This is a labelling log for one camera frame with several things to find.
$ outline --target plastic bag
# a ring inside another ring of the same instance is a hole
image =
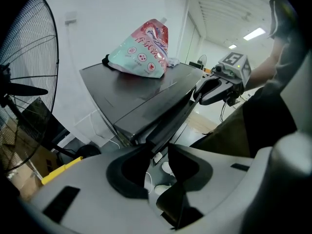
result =
[[[168,28],[152,19],[108,56],[108,65],[133,75],[160,78],[167,69],[167,53]]]

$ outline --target fluorescent light panel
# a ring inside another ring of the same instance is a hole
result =
[[[250,34],[244,36],[244,39],[249,41],[250,39],[258,37],[264,33],[265,31],[262,28],[257,28],[256,30],[252,31]]]

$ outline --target gray table surface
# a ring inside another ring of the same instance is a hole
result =
[[[202,71],[180,63],[160,78],[122,73],[102,63],[80,70],[101,112],[129,140],[135,139],[195,88]]]

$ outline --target circular icon on pouch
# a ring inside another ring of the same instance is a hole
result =
[[[146,54],[143,54],[143,53],[138,54],[137,58],[139,61],[144,62],[144,61],[146,61]]]
[[[154,71],[155,70],[155,64],[153,64],[152,62],[150,62],[149,64],[147,64],[147,69],[149,71]]]
[[[128,54],[133,54],[133,53],[135,53],[137,51],[137,48],[135,48],[135,47],[130,47],[129,49],[128,49]]]

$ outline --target dark t-shirt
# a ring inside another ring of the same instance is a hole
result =
[[[243,115],[251,156],[273,146],[281,137],[296,130],[293,118],[280,93],[297,72],[308,48],[297,28],[293,9],[286,0],[270,0],[271,38],[285,41],[276,74],[243,104]]]

